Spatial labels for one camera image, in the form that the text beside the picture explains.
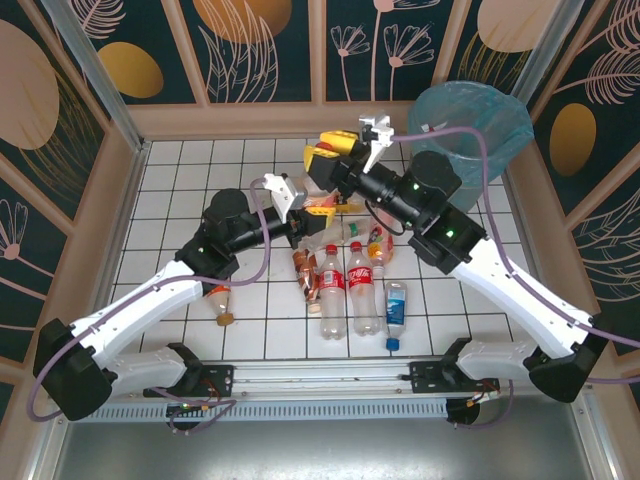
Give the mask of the clear bottle green neck band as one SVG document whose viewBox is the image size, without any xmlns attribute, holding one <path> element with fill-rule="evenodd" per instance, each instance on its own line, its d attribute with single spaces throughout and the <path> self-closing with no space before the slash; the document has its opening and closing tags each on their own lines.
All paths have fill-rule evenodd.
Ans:
<svg viewBox="0 0 640 480">
<path fill-rule="evenodd" d="M 304 237 L 298 248 L 315 252 L 329 244 L 342 245 L 345 241 L 364 235 L 368 231 L 368 225 L 369 221 L 366 219 L 350 222 L 334 221 L 327 229 Z"/>
</svg>

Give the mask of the aluminium frame rail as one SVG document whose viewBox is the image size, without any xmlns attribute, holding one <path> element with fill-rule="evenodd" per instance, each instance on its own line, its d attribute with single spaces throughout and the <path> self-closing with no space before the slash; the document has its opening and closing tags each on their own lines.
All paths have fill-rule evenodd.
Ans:
<svg viewBox="0 0 640 480">
<path fill-rule="evenodd" d="M 168 347 L 157 352 L 118 356 L 104 369 L 97 367 L 90 358 L 70 363 L 59 362 L 47 374 L 43 386 L 57 403 L 78 400 L 90 409 L 96 409 L 112 396 L 144 391 L 141 375 L 159 367 L 162 362 L 187 362 L 190 359 L 198 360 L 191 353 L 180 354 Z M 453 352 L 440 358 L 419 361 L 433 360 L 455 363 L 474 380 L 528 382 L 553 400 L 571 403 L 588 383 L 595 358 L 587 351 L 580 351 L 551 359 L 528 342 L 484 344 L 460 340 Z M 232 390 L 240 389 L 242 385 L 261 385 L 281 390 L 374 380 L 409 382 L 410 363 L 399 366 L 388 361 L 346 361 L 233 366 Z"/>
</svg>

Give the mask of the grey sheet metal panel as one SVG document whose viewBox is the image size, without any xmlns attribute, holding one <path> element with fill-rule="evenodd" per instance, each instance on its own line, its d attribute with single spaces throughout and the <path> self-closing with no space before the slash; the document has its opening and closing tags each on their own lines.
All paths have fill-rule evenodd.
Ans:
<svg viewBox="0 0 640 480">
<path fill-rule="evenodd" d="M 225 421 L 191 437 L 161 423 L 80 423 L 53 480 L 630 480 L 590 403 L 519 396 L 485 429 L 439 418 Z"/>
</svg>

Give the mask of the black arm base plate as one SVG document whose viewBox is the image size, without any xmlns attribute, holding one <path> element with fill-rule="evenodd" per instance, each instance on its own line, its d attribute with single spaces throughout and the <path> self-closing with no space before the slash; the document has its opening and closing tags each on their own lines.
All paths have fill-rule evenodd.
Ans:
<svg viewBox="0 0 640 480">
<path fill-rule="evenodd" d="M 409 364 L 408 381 L 412 391 L 421 394 L 475 394 L 501 390 L 497 379 L 474 380 L 455 363 L 418 361 Z"/>
<path fill-rule="evenodd" d="M 184 398 L 230 397 L 233 386 L 232 365 L 203 364 L 199 360 L 162 362 L 141 375 L 146 397 L 159 396 L 156 389 Z"/>
</svg>

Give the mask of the orange juice plastic bottle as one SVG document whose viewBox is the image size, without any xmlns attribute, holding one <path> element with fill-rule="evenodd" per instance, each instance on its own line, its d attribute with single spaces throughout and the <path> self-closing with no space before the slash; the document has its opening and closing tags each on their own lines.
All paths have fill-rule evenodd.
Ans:
<svg viewBox="0 0 640 480">
<path fill-rule="evenodd" d="M 305 201 L 305 206 L 307 208 L 334 208 L 337 213 L 344 215 L 363 214 L 366 211 L 363 198 L 357 194 L 346 198 L 337 191 L 325 196 L 310 196 Z"/>
</svg>

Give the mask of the aluminium corner post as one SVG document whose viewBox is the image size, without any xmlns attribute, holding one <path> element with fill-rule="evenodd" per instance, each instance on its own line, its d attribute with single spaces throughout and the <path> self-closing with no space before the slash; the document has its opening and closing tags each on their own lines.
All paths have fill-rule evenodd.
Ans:
<svg viewBox="0 0 640 480">
<path fill-rule="evenodd" d="M 143 137 L 100 60 L 93 40 L 107 40 L 126 17 L 124 0 L 38 0 L 79 63 L 127 143 L 141 151 Z"/>
<path fill-rule="evenodd" d="M 523 104 L 531 101 L 569 33 L 576 25 L 580 25 L 580 15 L 588 13 L 594 2 L 595 0 L 558 0 L 555 3 L 550 19 L 545 23 L 540 38 L 511 90 L 513 97 Z"/>
</svg>

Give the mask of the orange label bottle tan cap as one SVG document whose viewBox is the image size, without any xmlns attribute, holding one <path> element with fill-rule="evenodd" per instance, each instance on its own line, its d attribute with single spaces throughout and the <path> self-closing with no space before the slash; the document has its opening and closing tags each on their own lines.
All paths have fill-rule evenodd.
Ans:
<svg viewBox="0 0 640 480">
<path fill-rule="evenodd" d="M 205 296 L 211 307 L 218 326 L 226 327 L 234 322 L 234 315 L 230 310 L 231 288 L 219 285 Z"/>
</svg>

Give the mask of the grey mesh waste bin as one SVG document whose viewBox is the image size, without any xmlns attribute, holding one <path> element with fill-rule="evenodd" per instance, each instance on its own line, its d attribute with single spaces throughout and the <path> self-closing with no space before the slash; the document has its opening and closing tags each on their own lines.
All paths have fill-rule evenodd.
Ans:
<svg viewBox="0 0 640 480">
<path fill-rule="evenodd" d="M 459 175 L 461 185 L 456 189 L 448 202 L 462 212 L 468 212 L 482 197 L 484 188 L 490 177 L 484 178 L 482 172 L 473 175 Z"/>
</svg>

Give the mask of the brown crushed plastic bottle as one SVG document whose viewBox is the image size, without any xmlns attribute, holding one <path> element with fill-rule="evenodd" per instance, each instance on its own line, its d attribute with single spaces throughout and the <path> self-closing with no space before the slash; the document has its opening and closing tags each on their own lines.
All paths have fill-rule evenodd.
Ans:
<svg viewBox="0 0 640 480">
<path fill-rule="evenodd" d="M 316 256 L 308 249 L 296 250 L 292 255 L 296 278 L 303 293 L 308 312 L 319 314 L 319 276 Z"/>
</svg>

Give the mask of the blue label bottle blue cap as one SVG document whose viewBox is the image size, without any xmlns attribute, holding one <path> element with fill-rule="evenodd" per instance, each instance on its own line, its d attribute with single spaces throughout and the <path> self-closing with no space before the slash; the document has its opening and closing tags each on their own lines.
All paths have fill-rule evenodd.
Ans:
<svg viewBox="0 0 640 480">
<path fill-rule="evenodd" d="M 385 284 L 386 349 L 397 352 L 400 339 L 406 330 L 407 285 L 404 282 L 388 281 Z"/>
</svg>

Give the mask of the blue plastic bin liner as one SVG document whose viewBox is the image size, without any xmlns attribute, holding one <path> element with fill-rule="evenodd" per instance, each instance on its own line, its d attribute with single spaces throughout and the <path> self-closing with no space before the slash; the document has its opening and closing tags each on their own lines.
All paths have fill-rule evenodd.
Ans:
<svg viewBox="0 0 640 480">
<path fill-rule="evenodd" d="M 425 90 L 408 113 L 411 135 L 453 127 L 478 130 L 488 152 L 490 181 L 534 138 L 531 118 L 524 104 L 494 87 L 472 81 L 448 81 Z M 477 139 L 468 133 L 448 134 L 413 142 L 414 154 L 437 151 L 449 158 L 453 170 L 473 175 L 482 172 Z"/>
</svg>

